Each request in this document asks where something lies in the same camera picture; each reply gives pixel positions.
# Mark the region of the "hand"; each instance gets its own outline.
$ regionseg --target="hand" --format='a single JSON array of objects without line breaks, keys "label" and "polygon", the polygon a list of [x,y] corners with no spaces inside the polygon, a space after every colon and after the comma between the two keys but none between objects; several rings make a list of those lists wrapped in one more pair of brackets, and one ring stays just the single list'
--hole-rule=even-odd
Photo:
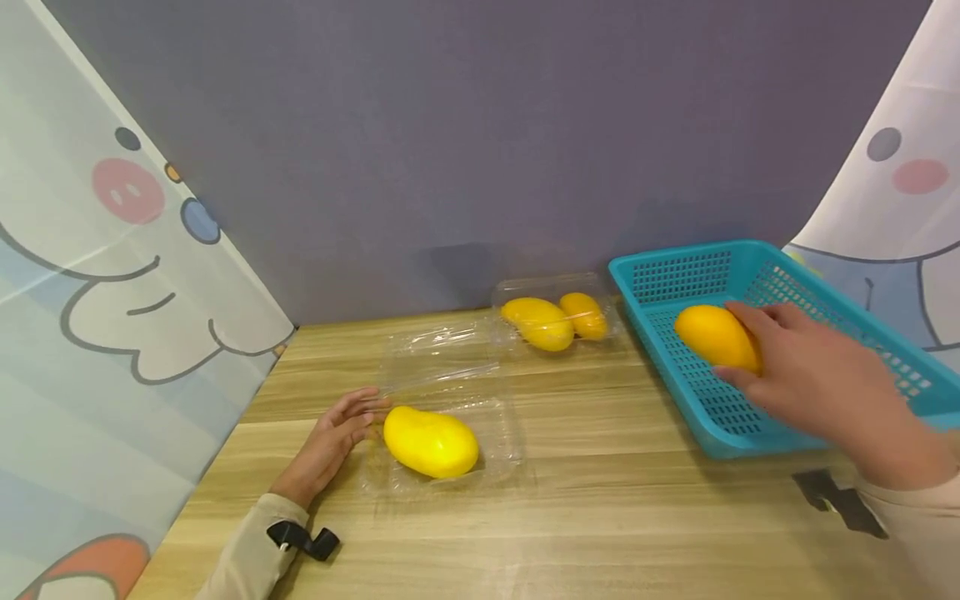
[{"label": "hand", "polygon": [[364,440],[371,423],[383,421],[390,400],[376,388],[363,388],[341,397],[313,426],[306,442],[280,474],[270,492],[304,510],[340,470],[353,447]]},{"label": "hand", "polygon": [[756,337],[763,373],[715,372],[774,419],[838,446],[872,483],[937,486],[956,475],[946,439],[918,419],[871,349],[793,304],[727,308]]}]

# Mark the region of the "clear plastic container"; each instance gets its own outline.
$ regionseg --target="clear plastic container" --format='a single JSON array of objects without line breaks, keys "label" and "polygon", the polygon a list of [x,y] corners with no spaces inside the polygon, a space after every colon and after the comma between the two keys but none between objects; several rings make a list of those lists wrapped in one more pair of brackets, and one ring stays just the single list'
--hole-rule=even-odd
[{"label": "clear plastic container", "polygon": [[[539,298],[560,307],[561,299],[564,296],[577,292],[590,296],[599,305],[600,313],[606,322],[606,332],[603,333],[602,337],[594,338],[591,336],[585,338],[578,333],[567,348],[559,351],[544,350],[524,340],[517,327],[501,316],[503,305],[510,300]],[[536,354],[544,358],[559,358],[582,351],[607,352],[620,349],[622,342],[620,333],[623,330],[623,324],[616,307],[596,273],[508,279],[501,281],[496,286],[492,300],[494,316],[496,317],[493,336],[497,347],[500,349],[501,357],[508,359],[521,358]],[[572,312],[564,314],[564,320],[573,322],[576,318],[585,316],[587,316],[585,313]]]},{"label": "clear plastic container", "polygon": [[433,479],[401,465],[378,439],[368,445],[361,467],[367,492],[416,497],[488,487],[515,474],[523,462],[519,425],[492,352],[492,319],[451,321],[456,323],[392,337],[380,366],[380,387],[394,406],[461,420],[476,436],[480,458],[462,477]]}]

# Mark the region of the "blue plastic basket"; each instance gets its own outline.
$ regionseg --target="blue plastic basket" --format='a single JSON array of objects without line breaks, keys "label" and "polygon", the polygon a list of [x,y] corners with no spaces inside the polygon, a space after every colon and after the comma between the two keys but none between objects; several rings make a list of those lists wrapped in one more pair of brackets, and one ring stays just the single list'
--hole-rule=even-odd
[{"label": "blue plastic basket", "polygon": [[773,454],[826,444],[770,419],[713,375],[674,333],[694,304],[790,302],[875,348],[897,376],[913,412],[938,429],[960,425],[960,377],[915,348],[804,266],[755,240],[644,252],[610,263],[631,325],[704,451],[716,459]]}]

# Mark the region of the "purple wall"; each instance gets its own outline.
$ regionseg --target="purple wall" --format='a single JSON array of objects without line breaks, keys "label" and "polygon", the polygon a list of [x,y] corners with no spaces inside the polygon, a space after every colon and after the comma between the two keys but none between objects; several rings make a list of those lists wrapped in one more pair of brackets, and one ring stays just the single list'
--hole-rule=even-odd
[{"label": "purple wall", "polygon": [[46,0],[297,323],[801,227],[920,0]]}]

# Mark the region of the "pink cheek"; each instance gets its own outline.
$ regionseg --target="pink cheek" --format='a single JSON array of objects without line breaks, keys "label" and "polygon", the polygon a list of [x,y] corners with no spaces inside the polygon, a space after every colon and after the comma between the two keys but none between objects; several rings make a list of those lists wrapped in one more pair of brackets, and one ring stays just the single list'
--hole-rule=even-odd
[{"label": "pink cheek", "polygon": [[146,169],[123,158],[105,158],[93,167],[93,191],[110,214],[134,225],[163,212],[163,189]]},{"label": "pink cheek", "polygon": [[918,158],[904,162],[894,171],[893,184],[900,192],[916,196],[937,191],[949,176],[947,167],[939,160]]}]

